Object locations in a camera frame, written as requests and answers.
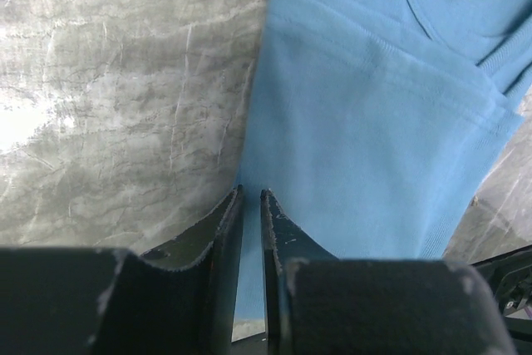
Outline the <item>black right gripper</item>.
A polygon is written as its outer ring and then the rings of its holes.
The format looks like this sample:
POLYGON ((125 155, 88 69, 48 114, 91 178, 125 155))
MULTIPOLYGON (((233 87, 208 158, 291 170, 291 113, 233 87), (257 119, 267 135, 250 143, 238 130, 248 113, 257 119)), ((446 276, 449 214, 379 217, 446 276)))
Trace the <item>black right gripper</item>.
POLYGON ((469 354, 530 354, 531 247, 500 254, 472 265, 468 294, 469 354))

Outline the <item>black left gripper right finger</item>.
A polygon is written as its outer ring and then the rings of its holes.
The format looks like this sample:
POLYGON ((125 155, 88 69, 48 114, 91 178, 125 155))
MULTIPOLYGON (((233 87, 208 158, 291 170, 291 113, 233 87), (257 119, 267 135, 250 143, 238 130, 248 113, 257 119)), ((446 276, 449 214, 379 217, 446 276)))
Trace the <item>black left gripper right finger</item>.
POLYGON ((448 261, 339 259, 261 194, 271 354, 512 354, 487 282, 448 261))

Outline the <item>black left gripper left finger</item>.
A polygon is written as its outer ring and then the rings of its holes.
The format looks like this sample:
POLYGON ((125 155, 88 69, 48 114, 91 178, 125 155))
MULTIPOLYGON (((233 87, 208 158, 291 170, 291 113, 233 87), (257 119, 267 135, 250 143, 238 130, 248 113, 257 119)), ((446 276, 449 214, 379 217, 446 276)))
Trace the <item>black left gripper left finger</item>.
POLYGON ((244 192, 135 254, 121 248, 1 250, 4 354, 226 354, 244 192))

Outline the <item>blue tank top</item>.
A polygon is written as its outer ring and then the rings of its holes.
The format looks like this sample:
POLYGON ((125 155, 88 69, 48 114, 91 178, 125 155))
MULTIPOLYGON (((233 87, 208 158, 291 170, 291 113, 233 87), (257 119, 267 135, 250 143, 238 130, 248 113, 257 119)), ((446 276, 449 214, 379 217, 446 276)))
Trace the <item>blue tank top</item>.
POLYGON ((235 317, 264 316, 263 190, 338 257, 438 258, 530 84, 531 0, 268 0, 235 317))

